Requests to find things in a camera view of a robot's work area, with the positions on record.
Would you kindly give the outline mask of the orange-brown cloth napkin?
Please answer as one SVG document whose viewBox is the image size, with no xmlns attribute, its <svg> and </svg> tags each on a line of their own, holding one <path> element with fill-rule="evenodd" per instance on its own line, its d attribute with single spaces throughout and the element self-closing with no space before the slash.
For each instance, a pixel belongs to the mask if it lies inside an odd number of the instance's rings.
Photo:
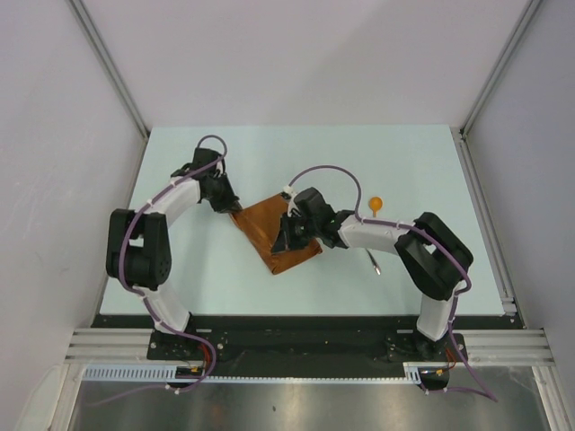
<svg viewBox="0 0 575 431">
<path fill-rule="evenodd" d="M 320 243 L 312 240 L 299 251 L 271 253 L 272 246 L 278 239 L 280 218 L 287 209 L 288 203 L 280 194 L 276 194 L 230 215 L 235 226 L 244 233 L 272 275 L 281 274 L 323 252 Z"/>
</svg>

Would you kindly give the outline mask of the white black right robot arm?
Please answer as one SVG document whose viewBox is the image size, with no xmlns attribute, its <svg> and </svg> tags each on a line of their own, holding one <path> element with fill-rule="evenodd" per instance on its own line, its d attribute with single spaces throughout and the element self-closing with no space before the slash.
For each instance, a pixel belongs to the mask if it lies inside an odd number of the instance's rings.
<svg viewBox="0 0 575 431">
<path fill-rule="evenodd" d="M 398 256 L 421 292 L 413 352 L 435 360 L 446 351 L 456 287 L 469 281 L 473 254 L 437 215 L 425 212 L 410 224 L 362 218 L 350 210 L 334 211 L 315 188 L 296 192 L 285 187 L 281 197 L 287 210 L 279 219 L 273 254 L 299 251 L 319 240 L 331 249 L 370 249 Z"/>
</svg>

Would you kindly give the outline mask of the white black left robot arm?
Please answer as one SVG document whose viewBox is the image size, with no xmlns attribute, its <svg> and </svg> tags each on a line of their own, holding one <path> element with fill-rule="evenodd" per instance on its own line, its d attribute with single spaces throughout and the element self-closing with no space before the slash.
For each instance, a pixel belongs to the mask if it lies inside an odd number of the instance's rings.
<svg viewBox="0 0 575 431">
<path fill-rule="evenodd" d="M 184 212 L 207 201 L 217 214 L 241 210 L 226 173 L 226 153 L 201 146 L 192 161 L 138 210 L 111 213 L 106 271 L 143 303 L 154 324 L 148 347 L 152 358 L 165 348 L 186 359 L 201 344 L 192 314 L 168 283 L 172 270 L 169 228 Z"/>
</svg>

